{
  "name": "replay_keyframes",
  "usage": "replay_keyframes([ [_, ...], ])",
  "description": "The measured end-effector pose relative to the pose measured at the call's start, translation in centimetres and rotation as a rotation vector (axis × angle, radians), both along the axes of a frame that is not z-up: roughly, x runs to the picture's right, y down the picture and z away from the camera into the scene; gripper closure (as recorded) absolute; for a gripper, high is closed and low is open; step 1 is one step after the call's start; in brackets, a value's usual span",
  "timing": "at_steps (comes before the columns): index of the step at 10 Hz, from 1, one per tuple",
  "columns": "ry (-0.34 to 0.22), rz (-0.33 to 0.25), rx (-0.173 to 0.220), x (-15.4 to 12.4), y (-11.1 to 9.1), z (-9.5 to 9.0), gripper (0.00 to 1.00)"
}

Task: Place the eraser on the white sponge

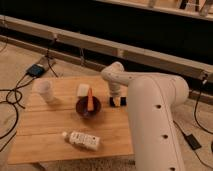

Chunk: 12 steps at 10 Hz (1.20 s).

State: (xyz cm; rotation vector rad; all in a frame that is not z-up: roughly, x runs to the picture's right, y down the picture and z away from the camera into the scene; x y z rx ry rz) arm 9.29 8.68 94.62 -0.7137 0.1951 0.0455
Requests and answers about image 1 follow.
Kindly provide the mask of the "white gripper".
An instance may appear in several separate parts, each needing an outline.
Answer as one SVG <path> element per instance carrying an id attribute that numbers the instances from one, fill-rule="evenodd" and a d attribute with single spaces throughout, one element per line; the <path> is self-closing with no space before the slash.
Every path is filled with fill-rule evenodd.
<path id="1" fill-rule="evenodd" d="M 108 87 L 110 97 L 122 97 L 121 86 L 118 83 L 109 82 Z"/>

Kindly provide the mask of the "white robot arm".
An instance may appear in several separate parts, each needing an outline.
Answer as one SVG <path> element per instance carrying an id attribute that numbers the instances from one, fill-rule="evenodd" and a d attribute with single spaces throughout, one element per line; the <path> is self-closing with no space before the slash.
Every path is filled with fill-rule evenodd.
<path id="1" fill-rule="evenodd" d="M 120 62 L 101 71 L 112 97 L 127 87 L 127 113 L 137 171 L 185 171 L 171 108 L 186 101 L 187 82 L 180 76 L 127 72 Z"/>

